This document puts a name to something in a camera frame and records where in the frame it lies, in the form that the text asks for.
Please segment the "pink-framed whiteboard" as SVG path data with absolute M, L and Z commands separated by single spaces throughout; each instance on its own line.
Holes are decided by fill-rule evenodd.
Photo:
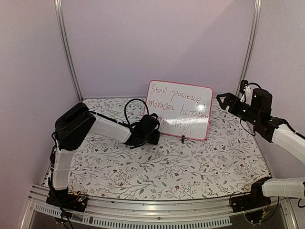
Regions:
M 207 139 L 214 91 L 210 87 L 151 80 L 146 104 L 158 115 L 163 135 Z

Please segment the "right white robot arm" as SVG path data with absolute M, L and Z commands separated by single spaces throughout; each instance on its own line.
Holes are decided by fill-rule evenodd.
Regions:
M 272 95 L 264 89 L 245 88 L 242 97 L 232 93 L 216 97 L 220 107 L 254 128 L 272 176 L 252 184 L 246 198 L 250 208 L 266 197 L 305 198 L 305 138 L 288 121 L 271 115 Z

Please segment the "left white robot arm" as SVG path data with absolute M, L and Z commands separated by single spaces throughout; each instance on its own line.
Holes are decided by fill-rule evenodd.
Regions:
M 60 207 L 67 207 L 71 197 L 64 190 L 68 188 L 68 176 L 75 151 L 81 146 L 87 134 L 93 133 L 112 138 L 132 149 L 145 144 L 157 145 L 160 138 L 160 123 L 155 113 L 146 113 L 140 121 L 125 123 L 91 111 L 83 103 L 77 103 L 55 122 L 51 137 L 54 146 L 50 155 L 51 177 L 49 188 L 54 190 L 52 199 Z

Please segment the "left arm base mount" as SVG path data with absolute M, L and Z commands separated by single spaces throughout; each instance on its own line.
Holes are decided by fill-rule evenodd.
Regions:
M 63 209 L 73 210 L 77 212 L 84 212 L 87 207 L 88 195 L 76 193 L 69 193 L 66 190 L 49 191 L 46 203 Z

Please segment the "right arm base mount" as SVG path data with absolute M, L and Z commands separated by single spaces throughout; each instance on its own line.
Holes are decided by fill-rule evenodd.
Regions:
M 229 205 L 233 213 L 244 212 L 245 219 L 250 224 L 260 224 L 270 212 L 271 198 L 257 194 L 233 192 L 229 197 Z

